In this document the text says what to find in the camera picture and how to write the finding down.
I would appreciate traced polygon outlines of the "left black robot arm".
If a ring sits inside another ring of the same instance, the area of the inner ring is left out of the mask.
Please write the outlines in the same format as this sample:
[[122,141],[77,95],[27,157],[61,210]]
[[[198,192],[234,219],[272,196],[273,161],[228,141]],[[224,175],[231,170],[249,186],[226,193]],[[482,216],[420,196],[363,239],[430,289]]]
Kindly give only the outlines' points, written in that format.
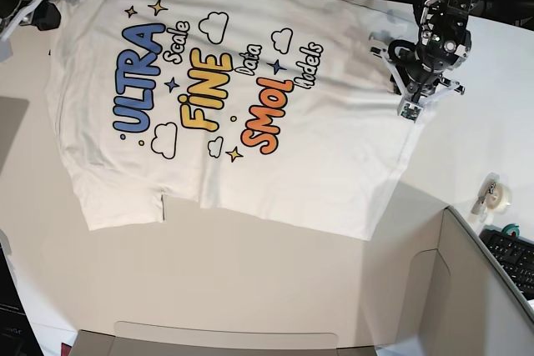
[[452,87],[444,73],[466,61],[472,45],[467,29],[471,11],[480,0],[419,0],[414,4],[417,42],[392,41],[388,61],[398,93],[418,103],[436,93],[438,86]]

